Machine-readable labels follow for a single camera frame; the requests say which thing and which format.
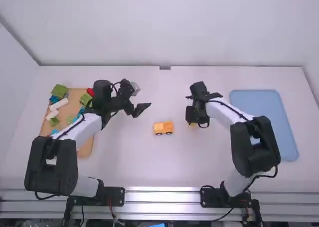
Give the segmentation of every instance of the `white table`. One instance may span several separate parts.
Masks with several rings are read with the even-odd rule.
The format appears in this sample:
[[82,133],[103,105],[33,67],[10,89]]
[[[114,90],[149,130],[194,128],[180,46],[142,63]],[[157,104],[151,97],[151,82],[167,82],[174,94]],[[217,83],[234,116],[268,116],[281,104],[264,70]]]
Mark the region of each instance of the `white table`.
[[[91,156],[79,160],[78,169],[106,185],[130,190],[124,207],[117,209],[123,218],[213,220],[226,212],[199,205],[199,187],[218,186],[234,168],[229,130],[215,121],[208,129],[192,129],[185,122],[185,107],[191,103],[185,98],[190,95],[189,86],[203,80],[210,92],[227,99],[233,89],[280,93],[300,157],[296,162],[282,162],[276,179],[260,179],[251,190],[261,202],[265,220],[319,220],[319,110],[299,67],[172,67],[170,71],[158,67],[43,67],[1,165],[0,196],[15,201],[2,204],[5,212],[0,217],[19,213],[38,218],[41,213],[43,218],[60,218],[63,214],[65,198],[39,203],[33,193],[23,191],[30,144],[38,135],[52,87],[56,83],[90,87],[97,79],[116,82],[122,78],[137,82],[142,89],[133,103],[152,105],[136,119],[118,113],[95,136]],[[154,136],[153,123],[166,120],[174,122],[175,133]],[[88,218],[110,218],[107,212],[105,207],[85,207]],[[239,213],[234,210],[227,219],[238,220]],[[74,214],[80,218],[79,209]]]

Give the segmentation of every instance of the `blue mat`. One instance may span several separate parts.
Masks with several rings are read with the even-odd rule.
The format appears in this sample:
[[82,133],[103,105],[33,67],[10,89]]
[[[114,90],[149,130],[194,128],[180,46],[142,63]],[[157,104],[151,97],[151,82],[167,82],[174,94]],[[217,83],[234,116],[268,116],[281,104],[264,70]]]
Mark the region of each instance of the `blue mat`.
[[233,90],[233,106],[254,116],[270,119],[282,161],[296,161],[299,157],[293,132],[288,122],[283,102],[276,90]]

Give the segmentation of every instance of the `black cable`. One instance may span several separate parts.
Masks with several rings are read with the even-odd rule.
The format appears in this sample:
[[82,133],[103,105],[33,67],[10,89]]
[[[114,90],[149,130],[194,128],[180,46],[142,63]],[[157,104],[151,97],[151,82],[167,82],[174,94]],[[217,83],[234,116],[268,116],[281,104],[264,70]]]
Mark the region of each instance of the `black cable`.
[[208,128],[209,127],[209,123],[207,123],[207,126],[201,126],[199,123],[197,124],[200,128],[203,128],[203,129],[205,129],[205,128]]
[[34,195],[35,195],[35,197],[36,197],[38,200],[40,200],[40,201],[47,200],[47,199],[50,199],[50,198],[52,198],[52,197],[57,196],[57,195],[50,195],[50,196],[46,196],[46,197],[40,197],[40,196],[38,195],[38,192],[37,192],[37,191],[34,192]]
[[[114,83],[114,84],[111,83],[111,87],[112,87],[112,89],[115,90],[116,95],[118,95],[119,92],[118,92],[118,90],[116,89],[115,85],[116,85],[116,84],[119,84],[119,83],[120,83],[120,82],[116,82],[116,83]],[[118,112],[119,112],[119,111],[116,111],[115,113],[113,113],[113,114],[111,115],[111,117],[113,117],[113,116],[115,116],[116,114],[118,114]]]
[[81,205],[81,212],[82,212],[82,223],[80,224],[79,227],[81,227],[84,223],[84,211],[83,211],[83,205]]
[[217,218],[217,219],[214,219],[214,220],[212,220],[212,221],[210,221],[210,222],[219,221],[219,220],[225,218],[225,217],[228,216],[234,209],[235,209],[234,207],[231,208],[226,214],[224,214],[223,216],[221,216],[221,217],[219,217],[219,218]]
[[209,100],[207,101],[207,103],[219,103],[227,108],[229,108],[230,110],[232,110],[234,113],[236,113],[239,117],[241,117],[242,119],[249,121],[248,118],[246,118],[242,113],[236,111],[235,109],[233,109],[232,107],[228,106],[226,103],[223,103],[221,101],[217,101],[217,100]]

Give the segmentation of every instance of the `yellow toy car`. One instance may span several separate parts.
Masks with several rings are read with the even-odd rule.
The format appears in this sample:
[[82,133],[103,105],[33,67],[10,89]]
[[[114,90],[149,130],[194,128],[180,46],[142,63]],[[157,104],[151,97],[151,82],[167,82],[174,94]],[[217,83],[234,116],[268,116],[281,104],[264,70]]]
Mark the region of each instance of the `yellow toy car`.
[[155,135],[173,134],[174,132],[174,124],[172,121],[155,123],[153,128]]

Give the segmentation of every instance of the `blue toy block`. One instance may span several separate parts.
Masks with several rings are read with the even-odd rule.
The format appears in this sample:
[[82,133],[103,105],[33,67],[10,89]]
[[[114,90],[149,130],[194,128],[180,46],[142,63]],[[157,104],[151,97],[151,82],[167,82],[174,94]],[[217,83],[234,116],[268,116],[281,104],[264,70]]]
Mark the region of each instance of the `blue toy block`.
[[84,113],[84,107],[82,106],[78,112],[78,115],[77,115],[77,118],[80,118],[81,117],[81,114]]
[[60,99],[57,96],[52,95],[49,99],[53,104],[60,101]]
[[84,107],[82,106],[79,110],[79,114],[83,114],[84,113]]
[[56,133],[58,133],[58,132],[59,132],[59,130],[53,129],[50,135],[54,135],[54,134],[56,134]]

